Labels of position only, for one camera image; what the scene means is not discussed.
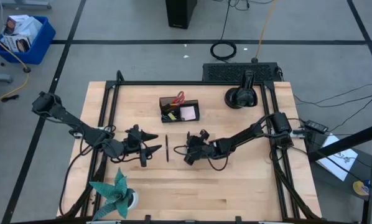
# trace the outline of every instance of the gray floor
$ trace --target gray floor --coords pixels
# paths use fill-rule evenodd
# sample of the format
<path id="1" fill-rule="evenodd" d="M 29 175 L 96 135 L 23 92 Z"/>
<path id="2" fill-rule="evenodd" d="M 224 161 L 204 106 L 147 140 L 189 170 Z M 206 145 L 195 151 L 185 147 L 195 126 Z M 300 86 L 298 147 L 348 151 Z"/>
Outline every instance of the gray floor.
<path id="1" fill-rule="evenodd" d="M 353 1 L 372 38 L 372 0 Z M 52 0 L 51 11 L 4 9 L 4 15 L 47 16 L 57 31 L 55 39 L 68 37 L 80 0 Z M 225 39 L 256 40 L 270 8 L 251 3 L 249 11 L 229 12 Z M 217 39 L 226 13 L 226 2 L 200 0 L 187 30 L 167 26 L 164 0 L 87 0 L 75 40 L 160 40 Z M 269 40 L 364 40 L 344 0 L 280 0 L 265 33 Z M 38 117 L 30 104 L 38 92 L 47 91 L 64 45 L 51 45 L 44 61 L 33 65 L 28 85 L 17 101 L 0 103 L 0 221 Z M 201 80 L 202 65 L 216 62 L 206 44 L 164 45 L 72 45 L 58 81 L 56 94 L 76 116 L 81 114 L 88 82 L 113 79 L 120 69 L 126 80 Z M 233 62 L 248 62 L 257 45 L 238 45 Z M 218 48 L 225 52 L 226 47 Z M 372 83 L 372 56 L 366 45 L 263 45 L 261 62 L 277 62 L 294 93 L 307 101 L 317 101 L 351 88 Z M 0 83 L 0 95 L 20 85 L 25 76 L 20 65 L 6 63 L 0 73 L 13 75 L 14 83 Z M 341 97 L 335 104 L 372 94 L 372 86 Z M 340 124 L 368 100 L 337 108 L 299 105 L 303 119 L 312 119 L 330 128 Z M 372 125 L 372 103 L 335 133 L 354 133 Z M 67 128 L 45 124 L 34 159 L 21 192 L 13 222 L 54 218 L 73 139 Z M 372 145 L 359 149 L 371 153 Z M 358 221 L 363 202 L 323 183 L 316 183 L 323 216 L 329 220 Z"/>

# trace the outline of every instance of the white paper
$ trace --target white paper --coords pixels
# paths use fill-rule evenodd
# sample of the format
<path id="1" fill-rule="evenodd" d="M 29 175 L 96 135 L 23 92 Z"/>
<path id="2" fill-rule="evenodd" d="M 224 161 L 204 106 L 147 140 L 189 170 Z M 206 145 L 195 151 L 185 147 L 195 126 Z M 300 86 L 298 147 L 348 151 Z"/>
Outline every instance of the white paper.
<path id="1" fill-rule="evenodd" d="M 339 139 L 336 136 L 330 135 L 326 138 L 322 147 L 327 146 L 337 141 L 339 141 Z M 342 168 L 349 171 L 357 157 L 358 157 L 358 154 L 355 151 L 353 151 L 352 149 L 347 149 L 337 154 L 331 155 L 328 158 L 336 162 Z M 331 172 L 333 175 L 338 177 L 340 180 L 344 181 L 348 173 L 342 170 L 341 168 L 339 168 L 332 161 L 330 161 L 327 158 L 323 158 L 323 159 L 319 159 L 317 163 L 320 164 L 322 167 L 324 167 L 329 172 Z"/>
<path id="2" fill-rule="evenodd" d="M 196 114 L 194 112 L 193 106 L 185 106 L 180 108 L 180 117 L 185 119 L 185 121 L 190 121 L 196 119 Z"/>

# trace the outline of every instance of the yellow cable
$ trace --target yellow cable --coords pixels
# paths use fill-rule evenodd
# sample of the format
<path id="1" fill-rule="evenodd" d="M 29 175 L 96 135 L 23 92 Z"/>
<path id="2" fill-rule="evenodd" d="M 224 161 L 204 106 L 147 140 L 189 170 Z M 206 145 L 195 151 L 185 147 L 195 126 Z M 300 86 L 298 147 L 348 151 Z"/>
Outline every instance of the yellow cable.
<path id="1" fill-rule="evenodd" d="M 16 60 L 18 60 L 22 66 L 24 67 L 25 70 L 28 70 L 29 68 L 25 65 L 25 63 L 20 60 L 20 58 L 18 56 L 16 56 L 13 52 L 11 52 L 10 50 L 8 50 L 1 42 L 0 42 L 0 46 L 5 49 L 7 52 L 9 52 L 14 58 L 16 58 Z M 10 94 L 13 94 L 14 92 L 20 90 L 21 88 L 25 87 L 27 85 L 27 82 L 29 81 L 29 78 L 30 78 L 30 75 L 29 75 L 29 72 L 26 73 L 26 80 L 24 81 L 23 85 L 17 87 L 16 89 L 10 91 L 9 93 L 5 93 L 4 95 L 0 96 L 0 100 L 5 98 L 6 96 L 10 95 Z"/>
<path id="2" fill-rule="evenodd" d="M 269 18 L 271 17 L 271 14 L 273 12 L 273 9 L 274 9 L 275 5 L 276 5 L 276 0 L 273 1 L 271 9 L 269 10 L 269 14 L 267 15 L 265 25 L 263 25 L 262 33 L 261 33 L 261 37 L 259 38 L 259 44 L 258 44 L 258 49 L 256 51 L 255 58 L 258 58 L 259 50 L 261 50 L 261 42 L 262 42 L 263 34 L 265 33 L 265 29 L 266 29 L 266 24 L 267 24 L 267 22 L 269 22 Z"/>

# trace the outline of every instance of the wooden table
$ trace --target wooden table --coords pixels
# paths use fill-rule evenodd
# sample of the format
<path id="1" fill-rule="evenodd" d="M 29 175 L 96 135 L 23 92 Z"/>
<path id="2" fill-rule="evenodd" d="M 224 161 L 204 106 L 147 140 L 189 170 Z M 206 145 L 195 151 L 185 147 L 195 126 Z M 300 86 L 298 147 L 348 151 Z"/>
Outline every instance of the wooden table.
<path id="1" fill-rule="evenodd" d="M 105 82 L 89 84 L 81 119 L 90 126 L 96 127 L 98 124 L 104 87 Z M 297 118 L 290 83 L 275 83 L 275 87 L 280 111 L 285 112 L 288 118 Z M 225 105 L 223 96 L 229 88 L 168 85 L 120 87 L 114 118 L 117 127 L 115 139 L 122 141 L 126 137 L 124 130 L 138 124 L 145 132 L 159 135 L 157 139 L 146 142 L 147 145 L 163 145 L 153 154 L 153 159 L 147 161 L 145 168 L 140 166 L 139 160 L 121 164 L 109 161 L 107 164 L 105 182 L 113 184 L 118 167 L 121 167 L 128 177 L 128 187 L 139 194 L 139 204 L 128 213 L 128 220 L 143 220 L 145 215 L 151 215 L 152 220 L 225 221 L 235 220 L 235 216 L 241 216 L 243 221 L 282 219 L 267 138 L 255 139 L 237 148 L 230 155 L 227 168 L 221 172 L 213 170 L 205 159 L 189 166 L 183 161 L 183 156 L 172 150 L 175 146 L 185 144 L 188 131 L 198 134 L 201 129 L 206 129 L 210 133 L 209 140 L 230 137 L 264 115 L 259 87 L 256 89 L 258 105 L 240 110 Z M 199 101 L 200 121 L 162 124 L 159 97 L 176 95 L 179 90 L 185 92 L 186 100 Z M 271 105 L 270 93 L 267 93 Z M 109 108 L 106 111 L 107 122 Z M 296 120 L 290 120 L 290 123 L 293 128 L 299 127 Z M 169 163 L 165 158 L 165 134 L 169 138 Z M 79 153 L 79 144 L 80 140 L 75 140 L 72 159 Z M 294 139 L 294 144 L 305 150 L 303 140 Z M 288 153 L 296 191 L 312 211 L 321 216 L 307 156 L 293 149 Z M 65 212 L 85 188 L 90 160 L 91 153 L 79 158 L 70 171 L 62 203 Z M 224 159 L 214 161 L 214 165 L 221 167 L 224 162 Z M 285 188 L 284 194 L 288 216 L 291 217 L 291 203 Z M 88 207 L 88 214 L 92 213 L 92 207 Z M 105 219 L 122 218 L 117 212 L 111 212 Z"/>

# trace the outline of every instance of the small black box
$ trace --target small black box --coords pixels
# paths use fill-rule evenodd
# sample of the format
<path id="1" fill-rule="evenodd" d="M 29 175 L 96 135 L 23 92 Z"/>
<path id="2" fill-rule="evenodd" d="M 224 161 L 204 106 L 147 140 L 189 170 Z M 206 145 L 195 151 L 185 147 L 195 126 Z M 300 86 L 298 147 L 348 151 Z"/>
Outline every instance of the small black box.
<path id="1" fill-rule="evenodd" d="M 187 29 L 197 0 L 165 0 L 168 25 Z"/>

